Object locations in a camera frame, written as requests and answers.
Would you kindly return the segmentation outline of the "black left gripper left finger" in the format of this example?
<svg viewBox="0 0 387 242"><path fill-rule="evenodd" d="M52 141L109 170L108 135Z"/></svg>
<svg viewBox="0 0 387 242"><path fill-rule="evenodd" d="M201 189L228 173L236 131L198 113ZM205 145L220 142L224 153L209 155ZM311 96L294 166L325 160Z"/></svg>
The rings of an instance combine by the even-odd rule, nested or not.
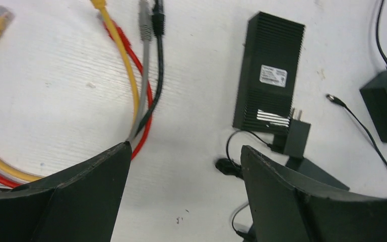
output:
<svg viewBox="0 0 387 242"><path fill-rule="evenodd" d="M122 142L0 192L0 241L110 241L131 155L131 144Z"/></svg>

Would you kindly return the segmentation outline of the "large black network switch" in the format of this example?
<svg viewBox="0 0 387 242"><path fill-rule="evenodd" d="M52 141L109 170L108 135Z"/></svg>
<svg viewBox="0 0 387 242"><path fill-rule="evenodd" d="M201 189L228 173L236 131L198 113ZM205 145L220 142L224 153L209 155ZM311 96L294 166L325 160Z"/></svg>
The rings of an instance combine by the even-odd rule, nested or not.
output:
<svg viewBox="0 0 387 242"><path fill-rule="evenodd" d="M321 169L319 166L317 166L305 157L295 158L290 156L285 166L323 184L339 188L345 191L350 190L350 188L344 183L342 183L334 176L330 175L325 170Z"/></svg>

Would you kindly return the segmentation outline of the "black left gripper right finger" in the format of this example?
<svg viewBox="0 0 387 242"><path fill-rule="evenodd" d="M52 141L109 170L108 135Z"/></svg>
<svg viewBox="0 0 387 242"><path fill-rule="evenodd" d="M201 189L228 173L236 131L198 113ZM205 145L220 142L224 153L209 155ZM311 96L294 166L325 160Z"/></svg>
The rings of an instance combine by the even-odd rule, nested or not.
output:
<svg viewBox="0 0 387 242"><path fill-rule="evenodd" d="M251 146L240 161L257 241L387 241L387 198L323 184Z"/></svg>

